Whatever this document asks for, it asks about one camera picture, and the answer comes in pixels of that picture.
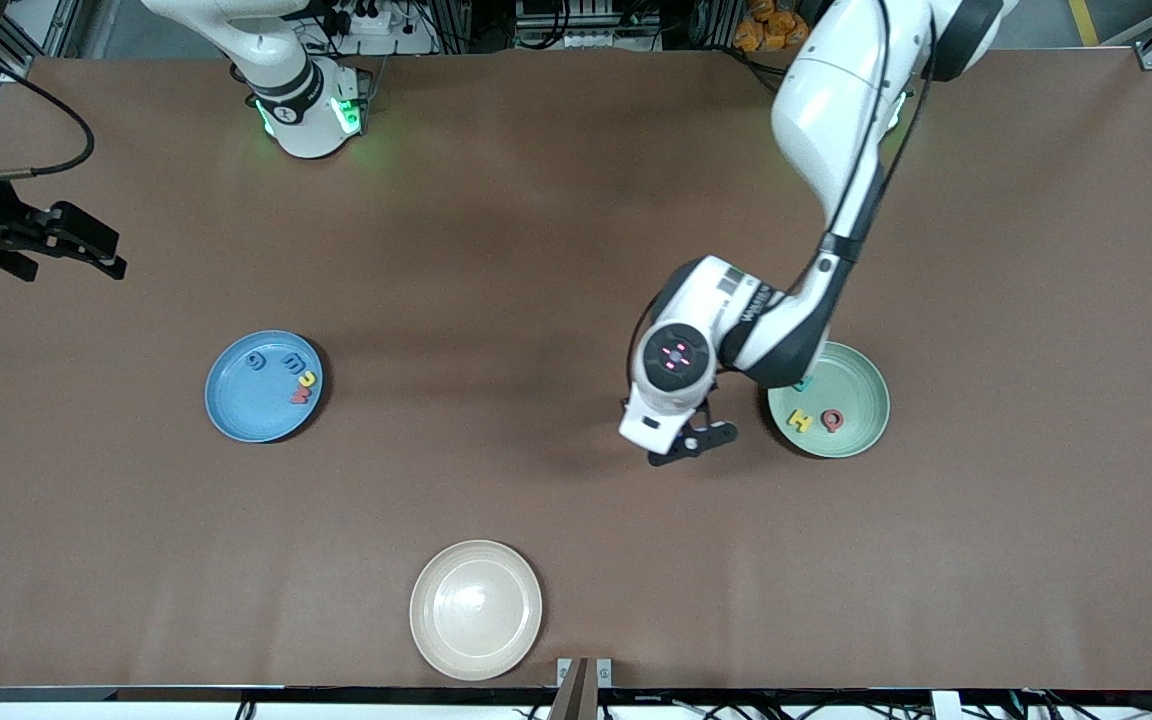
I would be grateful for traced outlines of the white power strip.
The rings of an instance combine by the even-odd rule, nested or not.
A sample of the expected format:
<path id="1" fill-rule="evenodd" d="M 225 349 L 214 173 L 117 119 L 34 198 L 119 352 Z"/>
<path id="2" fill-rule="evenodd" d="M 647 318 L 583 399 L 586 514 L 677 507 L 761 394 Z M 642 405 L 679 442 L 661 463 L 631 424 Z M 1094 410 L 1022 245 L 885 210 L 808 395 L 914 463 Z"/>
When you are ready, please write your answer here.
<path id="1" fill-rule="evenodd" d="M 416 0 L 323 0 L 326 44 L 344 55 L 430 55 L 444 50 Z"/>

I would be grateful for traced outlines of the blue plate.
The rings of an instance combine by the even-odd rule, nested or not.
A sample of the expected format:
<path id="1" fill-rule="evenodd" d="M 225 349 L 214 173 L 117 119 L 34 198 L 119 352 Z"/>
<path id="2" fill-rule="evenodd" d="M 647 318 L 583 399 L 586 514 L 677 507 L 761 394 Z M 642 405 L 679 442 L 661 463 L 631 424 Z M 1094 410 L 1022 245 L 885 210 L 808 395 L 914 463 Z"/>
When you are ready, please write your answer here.
<path id="1" fill-rule="evenodd" d="M 266 366 L 252 372 L 244 356 L 265 355 Z M 298 377 L 280 364 L 285 354 L 297 353 L 314 372 L 314 396 L 306 404 L 289 402 Z M 204 386 L 204 406 L 212 425 L 234 441 L 265 445 L 291 437 L 314 419 L 326 393 L 326 367 L 306 338 L 288 331 L 257 331 L 238 338 L 212 363 Z"/>

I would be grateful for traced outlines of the pile of orange objects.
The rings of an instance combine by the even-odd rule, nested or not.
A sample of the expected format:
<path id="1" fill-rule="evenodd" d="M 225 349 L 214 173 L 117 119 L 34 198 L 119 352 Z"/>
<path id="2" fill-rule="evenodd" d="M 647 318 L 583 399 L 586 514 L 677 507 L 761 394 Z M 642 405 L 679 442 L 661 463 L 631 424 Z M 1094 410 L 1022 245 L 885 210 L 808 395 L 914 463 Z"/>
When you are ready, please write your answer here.
<path id="1" fill-rule="evenodd" d="M 730 46 L 741 53 L 771 53 L 804 44 L 813 28 L 803 14 L 805 1 L 742 0 Z"/>

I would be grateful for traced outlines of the brown table cover sheet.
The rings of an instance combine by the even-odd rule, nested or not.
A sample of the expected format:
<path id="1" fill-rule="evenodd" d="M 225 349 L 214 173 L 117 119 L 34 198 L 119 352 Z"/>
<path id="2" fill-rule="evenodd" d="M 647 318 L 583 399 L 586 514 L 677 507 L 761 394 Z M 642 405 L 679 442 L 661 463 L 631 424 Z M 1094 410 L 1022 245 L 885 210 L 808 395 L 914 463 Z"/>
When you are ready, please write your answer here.
<path id="1" fill-rule="evenodd" d="M 392 61 L 300 161 L 223 61 L 41 61 L 94 128 L 18 184 L 120 233 L 109 281 L 0 275 L 0 685 L 440 685 L 407 619 L 467 539 L 524 553 L 558 657 L 623 685 L 1152 687 L 1152 71 L 995 50 L 937 85 L 832 338 L 890 387 L 818 461 L 726 376 L 735 444 L 617 434 L 637 314 L 708 252 L 782 287 L 823 214 L 736 61 Z M 234 441 L 209 370 L 257 331 L 326 367 Z"/>

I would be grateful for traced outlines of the grey equipment rack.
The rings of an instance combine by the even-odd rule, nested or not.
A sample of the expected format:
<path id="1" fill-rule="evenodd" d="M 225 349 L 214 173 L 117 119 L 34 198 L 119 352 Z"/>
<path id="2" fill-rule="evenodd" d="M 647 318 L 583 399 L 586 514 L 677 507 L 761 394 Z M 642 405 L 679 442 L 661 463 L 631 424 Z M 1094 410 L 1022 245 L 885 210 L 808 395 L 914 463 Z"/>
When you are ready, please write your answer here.
<path id="1" fill-rule="evenodd" d="M 525 50 L 649 53 L 664 35 L 660 0 L 513 0 L 507 29 Z"/>

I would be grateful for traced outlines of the pale green plate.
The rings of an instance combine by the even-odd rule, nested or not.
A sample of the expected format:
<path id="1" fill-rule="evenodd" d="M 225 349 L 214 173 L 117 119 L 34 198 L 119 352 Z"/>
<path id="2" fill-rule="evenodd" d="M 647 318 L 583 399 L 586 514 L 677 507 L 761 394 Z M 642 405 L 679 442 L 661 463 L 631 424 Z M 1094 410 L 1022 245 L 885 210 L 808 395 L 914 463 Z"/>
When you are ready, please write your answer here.
<path id="1" fill-rule="evenodd" d="M 765 409 L 782 439 L 803 454 L 823 458 L 864 454 L 881 439 L 890 424 L 890 391 L 873 361 L 850 346 L 828 341 L 808 376 L 814 379 L 806 392 L 791 386 L 765 392 Z M 787 427 L 786 418 L 796 407 L 814 416 L 805 434 Z M 836 433 L 820 424 L 820 414 L 831 407 L 846 415 L 846 425 Z"/>

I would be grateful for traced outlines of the beige plate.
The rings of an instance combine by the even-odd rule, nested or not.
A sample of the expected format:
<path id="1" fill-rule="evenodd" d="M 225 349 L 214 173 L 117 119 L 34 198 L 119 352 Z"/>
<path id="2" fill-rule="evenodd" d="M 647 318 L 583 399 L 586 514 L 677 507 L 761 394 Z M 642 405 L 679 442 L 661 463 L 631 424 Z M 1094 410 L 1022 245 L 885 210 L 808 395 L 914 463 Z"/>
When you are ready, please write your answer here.
<path id="1" fill-rule="evenodd" d="M 526 659 L 539 637 L 543 593 L 520 552 L 467 539 L 435 553 L 410 597 L 410 630 L 422 659 L 458 682 L 498 679 Z"/>

